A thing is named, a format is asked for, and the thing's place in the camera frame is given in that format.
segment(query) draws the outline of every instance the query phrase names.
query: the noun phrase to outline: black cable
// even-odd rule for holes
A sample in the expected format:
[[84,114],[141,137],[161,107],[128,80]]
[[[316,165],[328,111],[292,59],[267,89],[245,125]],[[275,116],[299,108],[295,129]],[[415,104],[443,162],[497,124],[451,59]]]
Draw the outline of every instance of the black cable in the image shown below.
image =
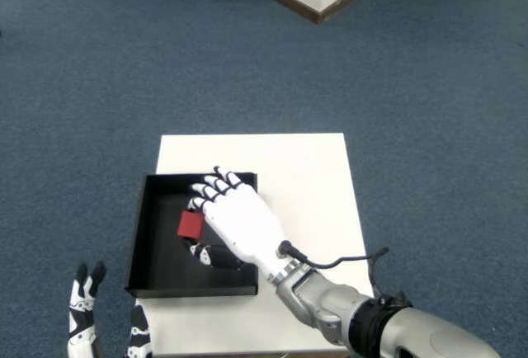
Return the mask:
[[[383,247],[379,251],[373,254],[370,254],[370,255],[364,255],[363,257],[339,257],[332,263],[320,264],[320,263],[315,263],[314,261],[310,261],[306,255],[304,255],[299,249],[291,245],[291,243],[287,240],[280,243],[279,249],[278,249],[278,252],[281,255],[290,255],[294,259],[297,259],[298,261],[306,263],[307,265],[313,267],[314,269],[321,269],[321,270],[332,269],[333,267],[337,266],[342,261],[368,261],[370,259],[373,261],[371,264],[373,267],[375,262],[388,251],[389,251],[388,247]],[[369,267],[369,279],[370,279],[370,283],[372,283],[374,276],[370,270],[370,267]]]

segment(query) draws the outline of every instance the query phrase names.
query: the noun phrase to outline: white robotic hand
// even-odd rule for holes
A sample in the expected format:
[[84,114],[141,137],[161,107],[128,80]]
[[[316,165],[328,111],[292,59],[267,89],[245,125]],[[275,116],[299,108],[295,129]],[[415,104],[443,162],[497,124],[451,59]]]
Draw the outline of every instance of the white robotic hand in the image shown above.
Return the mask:
[[[68,358],[102,358],[101,343],[96,336],[93,306],[97,289],[105,278],[106,267],[99,261],[91,275],[83,263],[77,269],[69,300]],[[125,358],[152,358],[149,322],[143,307],[135,306],[131,314],[130,342]]]
[[93,305],[97,288],[105,278],[105,265],[99,261],[91,275],[87,273],[84,263],[78,267],[69,299],[69,357],[102,356],[93,322]]
[[285,239],[277,217],[252,187],[231,171],[215,167],[215,176],[191,189],[200,197],[189,202],[202,210],[205,221],[241,260],[258,266],[268,280],[274,279],[291,258],[279,258],[276,250]]

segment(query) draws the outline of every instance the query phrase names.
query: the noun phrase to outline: black joint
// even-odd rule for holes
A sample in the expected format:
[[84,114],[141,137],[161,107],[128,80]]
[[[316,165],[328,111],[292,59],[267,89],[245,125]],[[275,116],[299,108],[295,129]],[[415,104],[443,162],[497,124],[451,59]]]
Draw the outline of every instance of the black joint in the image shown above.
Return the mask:
[[409,302],[383,295],[364,302],[354,314],[348,328],[352,349],[364,358],[380,358],[381,335],[387,322]]

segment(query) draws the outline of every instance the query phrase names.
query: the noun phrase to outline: robotic wrist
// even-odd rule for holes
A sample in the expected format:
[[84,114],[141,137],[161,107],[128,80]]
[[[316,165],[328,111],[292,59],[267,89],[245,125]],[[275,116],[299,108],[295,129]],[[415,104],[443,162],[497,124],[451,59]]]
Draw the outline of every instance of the robotic wrist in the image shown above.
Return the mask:
[[370,297],[337,285],[311,266],[291,262],[272,282],[286,307],[302,323],[319,329],[334,345],[351,350],[349,328],[356,310]]

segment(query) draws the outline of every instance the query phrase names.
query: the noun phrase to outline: blue carpet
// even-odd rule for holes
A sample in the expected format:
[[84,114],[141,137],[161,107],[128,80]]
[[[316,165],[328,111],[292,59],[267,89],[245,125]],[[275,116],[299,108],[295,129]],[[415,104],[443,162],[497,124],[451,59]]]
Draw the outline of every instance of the blue carpet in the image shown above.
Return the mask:
[[107,356],[161,134],[344,132],[384,290],[528,349],[528,0],[0,0],[0,346],[64,356],[102,259]]

